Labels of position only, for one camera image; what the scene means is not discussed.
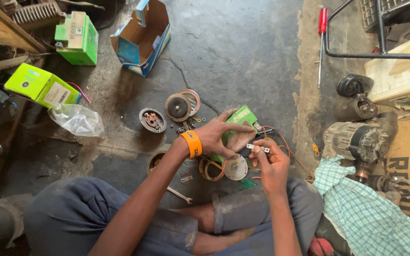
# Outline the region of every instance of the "screwdriver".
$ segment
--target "screwdriver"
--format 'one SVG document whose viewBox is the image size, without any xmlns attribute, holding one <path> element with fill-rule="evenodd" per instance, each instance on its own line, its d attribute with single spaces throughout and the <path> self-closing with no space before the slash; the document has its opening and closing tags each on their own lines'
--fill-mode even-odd
<svg viewBox="0 0 410 256">
<path fill-rule="evenodd" d="M 320 34 L 320 52 L 319 52 L 319 77 L 317 79 L 317 88 L 320 89 L 320 71 L 322 67 L 322 43 L 323 34 L 327 32 L 327 8 L 322 8 L 319 14 L 319 34 Z"/>
</svg>

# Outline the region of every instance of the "checkered cloth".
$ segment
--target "checkered cloth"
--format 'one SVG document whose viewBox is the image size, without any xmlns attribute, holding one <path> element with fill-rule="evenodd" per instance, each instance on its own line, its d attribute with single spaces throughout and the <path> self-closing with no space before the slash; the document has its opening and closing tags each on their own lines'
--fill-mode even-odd
<svg viewBox="0 0 410 256">
<path fill-rule="evenodd" d="M 342 167 L 338 156 L 320 162 L 313 185 L 323 197 L 324 215 L 357 256 L 410 255 L 410 217 L 389 200 L 346 178 L 354 167 Z"/>
</svg>

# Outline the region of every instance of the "hand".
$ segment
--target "hand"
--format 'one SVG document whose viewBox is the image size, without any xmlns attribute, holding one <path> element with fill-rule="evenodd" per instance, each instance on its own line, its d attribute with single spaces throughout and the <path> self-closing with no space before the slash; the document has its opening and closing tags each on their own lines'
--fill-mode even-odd
<svg viewBox="0 0 410 256">
<path fill-rule="evenodd" d="M 261 179 L 265 195 L 270 198 L 278 195 L 286 196 L 286 184 L 290 160 L 274 142 L 264 139 L 253 142 L 255 147 L 251 150 L 249 158 L 253 159 L 253 166 L 261 164 Z M 269 148 L 270 153 L 265 154 L 261 147 Z"/>
<path fill-rule="evenodd" d="M 202 154 L 218 154 L 226 159 L 236 159 L 236 153 L 225 148 L 222 144 L 222 135 L 228 131 L 254 132 L 252 127 L 236 123 L 225 123 L 236 111 L 236 108 L 229 109 L 219 117 L 213 118 L 208 124 L 194 130 L 202 143 Z"/>
</svg>

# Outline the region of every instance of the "concrete floor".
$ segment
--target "concrete floor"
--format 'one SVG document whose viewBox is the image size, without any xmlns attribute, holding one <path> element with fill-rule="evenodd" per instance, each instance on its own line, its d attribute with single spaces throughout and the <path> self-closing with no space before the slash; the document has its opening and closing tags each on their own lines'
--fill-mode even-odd
<svg viewBox="0 0 410 256">
<path fill-rule="evenodd" d="M 105 138 L 75 137 L 58 128 L 42 110 L 35 122 L 19 131 L 14 143 L 17 150 L 11 152 L 0 179 L 0 197 L 37 194 L 55 180 L 80 175 L 101 178 L 132 193 L 146 177 L 147 158 L 168 149 L 179 127 L 174 124 L 174 129 L 168 127 L 162 134 L 148 132 L 138 122 L 140 110 L 149 107 L 163 112 L 167 97 L 186 88 L 202 99 L 196 116 L 210 120 L 228 108 L 248 105 L 259 124 L 281 131 L 306 167 L 318 166 L 320 158 L 315 157 L 312 143 L 336 121 L 334 106 L 343 101 L 335 85 L 342 75 L 364 74 L 367 61 L 325 55 L 322 86 L 317 89 L 317 18 L 322 5 L 314 0 L 163 2 L 172 38 L 147 78 L 122 68 L 109 40 L 138 3 L 135 0 L 121 3 L 116 24 L 100 31 L 96 67 L 72 66 L 60 56 L 47 61 L 47 70 L 84 90 L 92 104 L 85 99 L 79 103 L 100 113 Z M 326 7 L 331 13 L 341 3 L 330 0 Z M 329 32 L 334 51 L 369 52 L 377 44 L 363 31 L 358 2 L 335 18 Z M 26 156 L 24 150 L 29 147 L 38 153 Z M 291 164 L 291 176 L 308 176 L 293 158 Z M 193 180 L 181 184 L 177 174 L 171 183 L 193 198 L 193 206 L 209 202 L 214 192 L 244 189 L 225 177 L 217 182 L 203 179 L 197 165 L 196 160 L 188 160 L 178 172 L 192 171 Z M 248 175 L 258 176 L 257 169 Z M 187 206 L 169 192 L 161 201 L 161 207 Z"/>
</svg>

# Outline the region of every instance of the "blue cardboard box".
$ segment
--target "blue cardboard box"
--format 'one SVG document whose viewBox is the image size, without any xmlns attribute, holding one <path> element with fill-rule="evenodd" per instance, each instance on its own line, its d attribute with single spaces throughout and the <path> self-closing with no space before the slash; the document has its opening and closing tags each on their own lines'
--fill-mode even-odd
<svg viewBox="0 0 410 256">
<path fill-rule="evenodd" d="M 141 0 L 110 40 L 121 64 L 146 77 L 170 40 L 164 3 Z"/>
</svg>

